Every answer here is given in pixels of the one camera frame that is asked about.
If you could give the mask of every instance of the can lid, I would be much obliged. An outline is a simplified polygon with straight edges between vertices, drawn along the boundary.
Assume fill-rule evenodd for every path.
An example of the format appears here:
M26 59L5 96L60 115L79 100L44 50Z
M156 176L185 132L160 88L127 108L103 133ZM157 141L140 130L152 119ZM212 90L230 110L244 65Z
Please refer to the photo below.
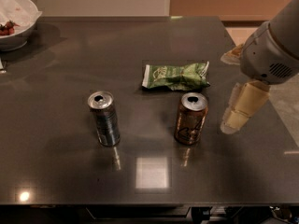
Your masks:
M94 109L104 109L113 102L113 96L107 91L98 91L88 98L88 105Z
M181 98L181 102L186 108L192 111L203 110L207 107L206 97L196 92L184 94Z

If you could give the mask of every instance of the tabletop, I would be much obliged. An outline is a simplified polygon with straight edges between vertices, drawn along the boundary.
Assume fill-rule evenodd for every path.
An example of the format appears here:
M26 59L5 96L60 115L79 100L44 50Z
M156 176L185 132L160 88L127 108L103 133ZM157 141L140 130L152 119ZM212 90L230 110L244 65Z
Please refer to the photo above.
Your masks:
M1 52L0 204L299 204L297 77L238 133L221 132L236 82L217 17L41 19ZM185 92L141 87L145 64L209 61L200 143L174 138ZM87 99L115 98L121 141L101 146Z

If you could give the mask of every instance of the white bowl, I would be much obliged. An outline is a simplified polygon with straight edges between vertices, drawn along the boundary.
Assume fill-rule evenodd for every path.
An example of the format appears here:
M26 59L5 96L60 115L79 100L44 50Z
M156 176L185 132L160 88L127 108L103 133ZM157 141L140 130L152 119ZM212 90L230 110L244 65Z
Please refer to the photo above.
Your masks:
M16 0L29 14L36 14L38 9L31 0ZM23 30L15 29L12 35L0 35L0 50L9 51L21 48L27 43L27 39L33 32L36 22L30 24Z

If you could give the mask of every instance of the soda can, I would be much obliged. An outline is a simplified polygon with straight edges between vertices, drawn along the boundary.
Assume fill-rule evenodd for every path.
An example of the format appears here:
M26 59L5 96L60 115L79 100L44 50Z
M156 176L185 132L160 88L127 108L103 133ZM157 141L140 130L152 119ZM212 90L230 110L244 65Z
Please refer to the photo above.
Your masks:
M207 113L206 97L200 93L184 94L178 103L175 138L182 144L193 145L200 140L200 134Z
M107 91L98 91L88 98L93 113L99 141L104 146L114 146L120 142L118 118L113 95Z

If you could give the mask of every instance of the fruit bowl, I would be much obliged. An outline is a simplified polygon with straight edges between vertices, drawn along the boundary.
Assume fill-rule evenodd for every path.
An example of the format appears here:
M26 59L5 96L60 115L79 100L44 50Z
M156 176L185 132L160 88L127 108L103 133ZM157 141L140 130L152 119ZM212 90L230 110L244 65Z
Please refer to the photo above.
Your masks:
M41 14L31 0L13 0L13 2L21 7L21 9L25 10L26 14L28 14L30 17L30 20L20 25L18 24L18 20L20 20L20 18L12 20L15 21L19 26L15 26L14 34L0 35L0 51L14 50L24 46L27 43L28 37L35 28L37 18Z

